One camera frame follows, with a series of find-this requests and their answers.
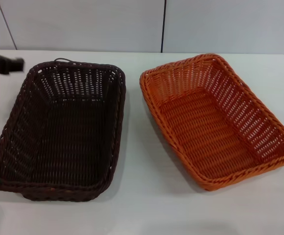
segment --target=black clip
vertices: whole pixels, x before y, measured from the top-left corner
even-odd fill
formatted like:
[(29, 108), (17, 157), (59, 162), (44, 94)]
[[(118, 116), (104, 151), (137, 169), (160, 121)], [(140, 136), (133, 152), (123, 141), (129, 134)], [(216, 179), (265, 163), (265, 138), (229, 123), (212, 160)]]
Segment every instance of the black clip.
[(22, 58), (9, 59), (0, 55), (0, 74), (9, 74), (24, 70), (24, 60)]

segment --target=rectangular basket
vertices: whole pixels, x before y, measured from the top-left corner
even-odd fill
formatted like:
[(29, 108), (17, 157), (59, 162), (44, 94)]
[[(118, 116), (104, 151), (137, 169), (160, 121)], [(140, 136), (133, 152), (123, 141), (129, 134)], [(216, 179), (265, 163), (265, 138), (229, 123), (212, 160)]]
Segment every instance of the rectangular basket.
[(34, 201), (98, 197), (115, 172), (125, 92), (113, 65), (34, 66), (0, 137), (0, 190)]
[(284, 126), (215, 54), (169, 63), (140, 78), (164, 137), (205, 190), (284, 165)]

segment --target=basket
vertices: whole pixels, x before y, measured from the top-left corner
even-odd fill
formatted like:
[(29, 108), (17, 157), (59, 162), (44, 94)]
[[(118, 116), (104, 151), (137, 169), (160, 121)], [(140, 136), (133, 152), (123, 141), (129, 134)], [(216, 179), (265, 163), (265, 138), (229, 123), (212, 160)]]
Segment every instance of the basket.
[(284, 165), (284, 126), (215, 54), (140, 78), (144, 99), (190, 175), (212, 191)]
[(125, 92), (113, 65), (34, 66), (0, 137), (0, 190), (33, 201), (98, 197), (115, 172)]

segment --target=orange basket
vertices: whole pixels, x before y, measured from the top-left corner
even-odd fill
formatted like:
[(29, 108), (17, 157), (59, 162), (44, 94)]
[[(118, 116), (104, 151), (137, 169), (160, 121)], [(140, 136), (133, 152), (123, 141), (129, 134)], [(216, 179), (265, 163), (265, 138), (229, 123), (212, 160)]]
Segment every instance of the orange basket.
[(185, 168), (212, 191), (284, 165), (284, 126), (215, 54), (145, 71), (144, 99)]

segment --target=wicker basket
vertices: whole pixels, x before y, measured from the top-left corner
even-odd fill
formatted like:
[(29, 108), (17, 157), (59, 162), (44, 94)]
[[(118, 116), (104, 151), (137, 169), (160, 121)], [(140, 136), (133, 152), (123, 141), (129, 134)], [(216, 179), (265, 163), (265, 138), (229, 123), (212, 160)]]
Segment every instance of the wicker basket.
[(195, 181), (216, 190), (284, 165), (284, 126), (215, 54), (140, 78), (164, 137)]
[(0, 190), (34, 201), (89, 201), (115, 172), (124, 73), (112, 65), (33, 67), (0, 137)]

